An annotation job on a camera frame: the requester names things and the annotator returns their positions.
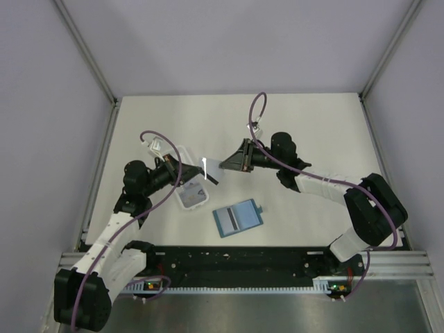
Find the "white plastic basket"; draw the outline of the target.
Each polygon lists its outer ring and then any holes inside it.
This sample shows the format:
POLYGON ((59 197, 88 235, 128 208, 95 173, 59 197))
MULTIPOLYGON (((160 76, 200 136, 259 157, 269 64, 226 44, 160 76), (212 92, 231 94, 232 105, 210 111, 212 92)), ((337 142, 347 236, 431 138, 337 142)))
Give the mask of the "white plastic basket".
MULTIPOLYGON (((177 149, 183 164, 197 165, 197 159, 186 147, 179 145, 177 149)), ((184 185, 176 188, 175 195, 183 210, 193 210, 204 205, 210 199, 209 193, 204 187, 202 175, 197 175, 184 185)))

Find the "blue leather card holder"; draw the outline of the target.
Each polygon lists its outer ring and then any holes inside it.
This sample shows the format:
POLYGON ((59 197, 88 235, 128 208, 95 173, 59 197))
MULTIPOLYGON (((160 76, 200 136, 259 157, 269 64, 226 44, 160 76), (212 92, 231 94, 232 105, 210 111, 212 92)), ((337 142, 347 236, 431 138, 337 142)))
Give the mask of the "blue leather card holder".
POLYGON ((212 215, 214 217, 217 230, 219 231, 220 238, 226 238, 234 234, 239 234, 240 232, 245 232, 249 229, 256 228, 264 224, 262 219, 262 213, 263 213, 262 206, 257 205, 254 199, 248 199, 240 203, 236 203, 234 205, 229 205, 222 208, 227 208, 227 207, 232 208, 234 215, 237 219, 237 223, 239 224, 240 231, 226 236, 222 234, 221 227, 219 226, 216 215, 216 211, 221 209, 218 208, 212 212, 212 215))

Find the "silver VIP card top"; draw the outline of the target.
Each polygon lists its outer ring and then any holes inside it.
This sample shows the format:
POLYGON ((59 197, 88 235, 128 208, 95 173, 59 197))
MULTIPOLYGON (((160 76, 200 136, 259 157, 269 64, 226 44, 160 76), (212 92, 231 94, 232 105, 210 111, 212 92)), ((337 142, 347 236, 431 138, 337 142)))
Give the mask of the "silver VIP card top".
POLYGON ((239 224, 231 207, 217 210, 216 215, 224 236, 240 231, 239 224))

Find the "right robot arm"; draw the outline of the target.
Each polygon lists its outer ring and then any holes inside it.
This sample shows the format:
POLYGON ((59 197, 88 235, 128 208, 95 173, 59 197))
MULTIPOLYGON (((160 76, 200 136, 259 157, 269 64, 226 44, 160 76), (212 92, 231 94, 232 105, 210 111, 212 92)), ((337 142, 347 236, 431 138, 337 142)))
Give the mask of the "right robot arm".
POLYGON ((372 173, 355 181, 321 174, 296 153, 296 143, 289 133, 272 135, 271 145, 244 139, 241 146, 220 163, 220 168, 250 173, 256 167, 275 169, 280 183, 301 194, 320 196, 347 208, 351 227, 335 239, 324 256, 325 269, 338 275, 347 269, 349 259, 369 248, 376 248, 392 237, 408 219, 404 205, 387 181, 372 173))

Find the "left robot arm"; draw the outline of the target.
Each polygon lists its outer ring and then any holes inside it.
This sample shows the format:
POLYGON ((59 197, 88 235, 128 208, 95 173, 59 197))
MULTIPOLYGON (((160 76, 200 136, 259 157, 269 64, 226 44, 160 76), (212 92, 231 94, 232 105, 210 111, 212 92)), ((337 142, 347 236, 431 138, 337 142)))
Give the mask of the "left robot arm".
POLYGON ((156 206, 151 195, 166 186, 175 189, 204 174, 200 166, 185 164, 170 154, 155 159, 155 168, 141 160, 124 167, 123 188, 103 231, 70 268, 54 280, 53 317, 71 329, 98 332, 108 321, 112 305, 138 274, 156 270, 151 245, 139 241, 139 232, 156 206))

